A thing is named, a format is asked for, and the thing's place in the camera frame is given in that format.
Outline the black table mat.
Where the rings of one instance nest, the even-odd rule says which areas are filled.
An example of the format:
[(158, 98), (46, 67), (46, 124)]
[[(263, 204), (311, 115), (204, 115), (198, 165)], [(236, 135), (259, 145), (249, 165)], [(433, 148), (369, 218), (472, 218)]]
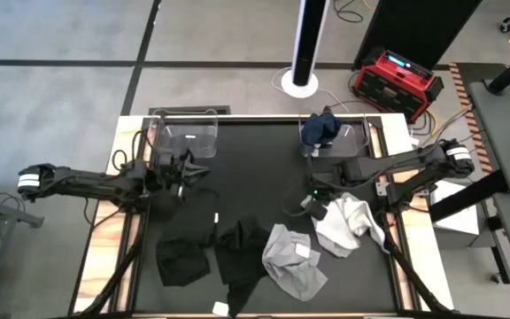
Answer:
[[(184, 204), (174, 213), (150, 213), (135, 288), (138, 315), (209, 315), (217, 301), (227, 299), (215, 251), (205, 249), (208, 275), (185, 286), (162, 283), (156, 255), (160, 242), (171, 239), (205, 240), (233, 234), (243, 219), (271, 230), (283, 224), (289, 230), (315, 235), (306, 215), (294, 212), (307, 193), (307, 165), (299, 150), (298, 122), (223, 121), (217, 151), (207, 177), (195, 183)], [(243, 307), (243, 314), (392, 313), (397, 309), (389, 260), (370, 237), (345, 259), (321, 251), (318, 263), (328, 281), (309, 301), (283, 291), (270, 277), (261, 278)]]

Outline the clear plastic basket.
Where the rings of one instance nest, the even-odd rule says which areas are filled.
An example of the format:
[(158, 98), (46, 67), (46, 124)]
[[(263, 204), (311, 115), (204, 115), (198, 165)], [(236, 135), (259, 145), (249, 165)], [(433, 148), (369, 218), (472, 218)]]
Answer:
[(190, 151), (196, 159), (210, 159), (217, 152), (218, 113), (204, 111), (169, 111), (152, 113), (153, 149), (159, 154), (178, 157)]
[(367, 151), (370, 142), (369, 124), (367, 119), (361, 117), (345, 117), (337, 115), (336, 119), (340, 122), (340, 129), (330, 142), (320, 145), (306, 145), (303, 142), (303, 130), (306, 123), (311, 119), (310, 115), (298, 116), (298, 134), (300, 139), (300, 152), (305, 157), (327, 158), (337, 157), (346, 158), (358, 156)]

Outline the white towel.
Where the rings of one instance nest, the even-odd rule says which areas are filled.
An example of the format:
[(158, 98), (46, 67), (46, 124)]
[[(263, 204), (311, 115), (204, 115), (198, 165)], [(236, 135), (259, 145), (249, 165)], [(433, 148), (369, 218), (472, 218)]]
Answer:
[[(308, 195), (300, 204), (307, 213), (307, 205), (310, 202)], [(385, 232), (376, 223), (375, 218), (366, 201), (359, 200), (350, 193), (344, 193), (335, 202), (328, 205), (328, 212), (323, 220), (316, 220), (311, 216), (313, 227), (317, 224), (341, 227), (345, 225), (359, 239), (367, 231), (370, 237), (388, 253), (384, 248)]]

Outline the black towel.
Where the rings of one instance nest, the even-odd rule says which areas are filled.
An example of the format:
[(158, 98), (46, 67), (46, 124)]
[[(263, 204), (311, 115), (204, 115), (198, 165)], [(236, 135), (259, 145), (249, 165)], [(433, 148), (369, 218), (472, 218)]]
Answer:
[(155, 259), (164, 286), (183, 287), (211, 273), (205, 251), (216, 241), (219, 207), (220, 194), (200, 188), (163, 228)]
[(239, 220), (225, 230), (214, 247), (222, 283), (228, 286), (228, 317), (236, 318), (246, 305), (259, 280), (267, 276), (262, 263), (270, 232), (253, 217)]

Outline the red black power station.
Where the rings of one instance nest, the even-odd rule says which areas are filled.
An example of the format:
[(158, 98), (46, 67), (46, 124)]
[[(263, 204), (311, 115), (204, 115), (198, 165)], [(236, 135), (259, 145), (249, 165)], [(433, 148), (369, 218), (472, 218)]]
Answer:
[(382, 113), (402, 113), (415, 123), (444, 89), (439, 76), (383, 48), (363, 60), (352, 92)]

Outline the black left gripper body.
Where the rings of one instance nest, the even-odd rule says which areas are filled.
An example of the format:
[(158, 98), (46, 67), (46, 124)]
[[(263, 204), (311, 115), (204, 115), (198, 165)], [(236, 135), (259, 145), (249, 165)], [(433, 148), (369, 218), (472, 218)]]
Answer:
[(146, 174), (146, 190), (168, 191), (170, 195), (182, 198), (184, 188), (191, 185), (192, 152), (187, 149), (181, 155), (172, 155), (168, 164), (158, 164)]

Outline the orange black striped floor strip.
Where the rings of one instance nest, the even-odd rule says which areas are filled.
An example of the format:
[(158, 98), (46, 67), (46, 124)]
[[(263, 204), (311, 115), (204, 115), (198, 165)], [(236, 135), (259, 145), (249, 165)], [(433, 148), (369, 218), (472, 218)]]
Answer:
[(469, 130), (470, 138), (473, 140), (475, 149), (470, 153), (476, 156), (480, 167), (484, 175), (488, 175), (493, 171), (491, 161), (489, 160), (488, 153), (485, 149), (486, 140), (484, 139), (484, 130), (480, 129), (477, 125), (475, 118), (474, 107), (468, 96), (466, 86), (460, 75), (460, 68), (456, 63), (449, 63), (449, 70), (452, 74), (454, 86), (458, 97), (460, 99), (460, 105), (463, 110), (463, 117), (466, 119), (467, 128)]

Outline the white box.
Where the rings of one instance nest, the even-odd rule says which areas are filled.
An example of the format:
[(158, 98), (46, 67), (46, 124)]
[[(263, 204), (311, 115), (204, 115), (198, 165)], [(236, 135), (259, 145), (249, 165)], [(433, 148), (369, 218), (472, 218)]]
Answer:
[[(436, 204), (443, 198), (447, 198), (465, 189), (464, 185), (444, 180), (437, 182), (436, 187), (437, 188), (430, 193), (430, 200), (433, 204)], [(455, 230), (471, 235), (480, 234), (477, 210), (475, 206), (470, 206), (438, 222), (433, 222), (433, 225), (444, 230)]]

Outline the navy blue towel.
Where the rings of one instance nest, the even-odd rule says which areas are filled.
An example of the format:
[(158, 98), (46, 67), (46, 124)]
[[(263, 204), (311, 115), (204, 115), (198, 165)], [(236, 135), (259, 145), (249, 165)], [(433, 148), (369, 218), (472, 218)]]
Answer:
[(335, 116), (331, 107), (326, 105), (320, 114), (312, 113), (305, 121), (300, 131), (301, 141), (307, 146), (332, 143), (341, 127), (342, 122)]

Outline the black white pole stand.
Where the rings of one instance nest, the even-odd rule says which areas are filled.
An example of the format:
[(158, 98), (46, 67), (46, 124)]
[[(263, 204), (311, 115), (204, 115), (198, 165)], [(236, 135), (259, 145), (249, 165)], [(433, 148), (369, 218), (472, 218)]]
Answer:
[(290, 70), (281, 78), (282, 90), (294, 98), (312, 96), (319, 88), (314, 74), (330, 0), (300, 0)]

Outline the black partition panel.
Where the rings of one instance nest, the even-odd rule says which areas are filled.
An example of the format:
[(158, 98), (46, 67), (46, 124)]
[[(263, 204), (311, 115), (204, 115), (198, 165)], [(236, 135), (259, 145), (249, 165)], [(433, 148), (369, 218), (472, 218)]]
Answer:
[(383, 48), (433, 68), (482, 1), (379, 0), (354, 66)]

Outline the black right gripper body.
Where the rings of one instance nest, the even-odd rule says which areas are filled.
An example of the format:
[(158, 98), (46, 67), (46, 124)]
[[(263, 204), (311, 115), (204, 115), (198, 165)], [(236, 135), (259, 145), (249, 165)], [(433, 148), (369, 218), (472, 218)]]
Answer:
[(310, 202), (307, 213), (316, 220), (323, 220), (328, 212), (328, 205), (341, 197), (341, 192), (335, 188), (312, 179), (309, 183)]

